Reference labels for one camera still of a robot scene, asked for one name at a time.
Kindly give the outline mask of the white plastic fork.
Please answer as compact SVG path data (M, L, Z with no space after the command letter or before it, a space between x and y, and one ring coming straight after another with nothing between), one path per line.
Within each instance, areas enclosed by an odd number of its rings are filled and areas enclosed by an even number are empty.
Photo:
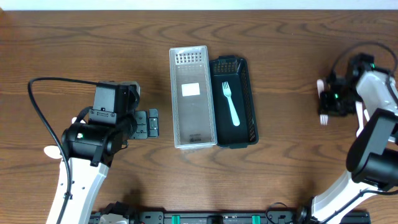
M355 102L356 114L358 118L358 130L356 132L356 137L358 137L364 129L364 115L363 115L363 104L360 101Z

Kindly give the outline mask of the mint green plastic fork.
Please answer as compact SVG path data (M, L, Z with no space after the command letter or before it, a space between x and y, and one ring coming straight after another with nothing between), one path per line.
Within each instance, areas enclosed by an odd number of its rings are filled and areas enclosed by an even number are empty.
M231 119L233 122L234 126L239 126L240 125L240 120L236 111L236 108L234 106L233 100L232 100L232 92L231 89L229 87L228 82L223 82L222 83L222 89L223 89L223 94L226 97L227 101L228 101L228 105L229 105L229 110L230 110L230 114L231 114Z

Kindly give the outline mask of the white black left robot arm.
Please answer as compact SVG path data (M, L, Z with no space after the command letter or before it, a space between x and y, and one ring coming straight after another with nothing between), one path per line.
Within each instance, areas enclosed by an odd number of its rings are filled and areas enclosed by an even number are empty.
M88 223L97 194L114 155L130 139L159 136L156 109L139 111L137 82L100 82L92 107L85 108L64 130L66 150L47 223Z

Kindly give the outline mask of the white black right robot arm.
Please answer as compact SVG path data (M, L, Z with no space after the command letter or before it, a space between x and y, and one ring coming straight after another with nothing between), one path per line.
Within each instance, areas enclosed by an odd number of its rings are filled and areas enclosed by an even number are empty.
M311 199L298 215L302 223L339 223L352 209L374 195L397 193L397 90L390 70L375 66L374 57L358 54L346 75L331 72L317 81L323 122L329 116L357 114L356 139L346 158L346 169L332 186Z

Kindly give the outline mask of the white plastic spoon under arm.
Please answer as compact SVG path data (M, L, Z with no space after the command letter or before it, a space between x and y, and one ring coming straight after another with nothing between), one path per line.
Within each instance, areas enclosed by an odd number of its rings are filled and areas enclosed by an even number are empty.
M58 146L45 146L44 153L52 159L61 159L62 155Z

